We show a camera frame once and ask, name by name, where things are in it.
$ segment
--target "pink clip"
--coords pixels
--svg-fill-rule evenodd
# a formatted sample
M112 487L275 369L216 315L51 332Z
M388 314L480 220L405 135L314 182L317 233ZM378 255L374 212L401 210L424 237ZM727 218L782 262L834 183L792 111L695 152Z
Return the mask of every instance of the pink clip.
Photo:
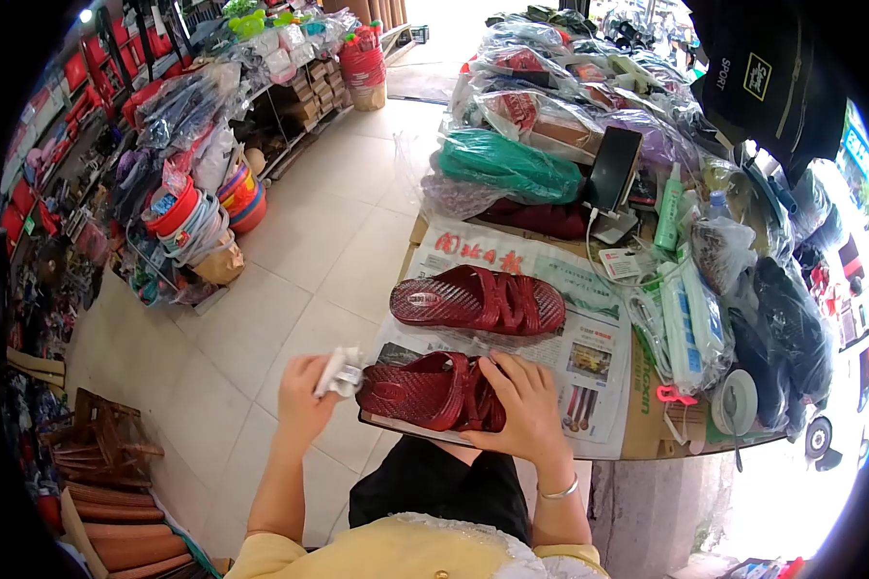
M692 406L693 404L699 403L699 401L695 400L693 397L679 395L679 391L676 390L675 385L658 386L657 398L660 399L660 402L682 402L686 406Z

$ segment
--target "water bottle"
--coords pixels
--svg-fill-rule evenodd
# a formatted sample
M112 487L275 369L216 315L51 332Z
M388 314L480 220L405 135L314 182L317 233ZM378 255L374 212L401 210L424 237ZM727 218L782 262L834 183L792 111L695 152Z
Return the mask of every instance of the water bottle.
M713 220L719 217L727 217L732 220L730 208L728 208L728 200L725 198L724 191L720 189L712 191L710 196L711 204L708 205L708 219Z

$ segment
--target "blue sign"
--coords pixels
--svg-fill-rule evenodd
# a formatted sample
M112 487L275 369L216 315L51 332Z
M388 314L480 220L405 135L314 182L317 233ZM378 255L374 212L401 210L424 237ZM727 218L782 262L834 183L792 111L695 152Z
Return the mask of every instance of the blue sign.
M863 171L863 176L869 179L869 145L853 125L849 125L843 135L843 148L856 161L856 165Z

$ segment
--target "newspaper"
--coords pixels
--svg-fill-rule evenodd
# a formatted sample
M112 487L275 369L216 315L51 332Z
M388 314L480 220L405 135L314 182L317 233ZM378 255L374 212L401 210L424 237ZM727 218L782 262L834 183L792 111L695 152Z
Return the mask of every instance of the newspaper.
M566 320L553 333L508 336L440 326L406 326L387 314L372 363L404 365L437 350L518 354L554 370L561 428L579 458L618 458L630 388L631 324L621 299L580 257L534 240L441 216L432 217L407 278L434 276L461 264L530 275L553 285L566 302ZM403 433L467 445L457 433L437 433L362 413L362 419Z

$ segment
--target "green plastic bag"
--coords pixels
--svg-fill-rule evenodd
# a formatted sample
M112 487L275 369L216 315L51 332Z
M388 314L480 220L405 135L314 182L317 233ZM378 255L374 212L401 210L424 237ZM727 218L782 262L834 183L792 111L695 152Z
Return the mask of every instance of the green plastic bag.
M438 156L438 165L451 179L510 189L535 203L574 201L582 179L572 161L485 129L451 132Z

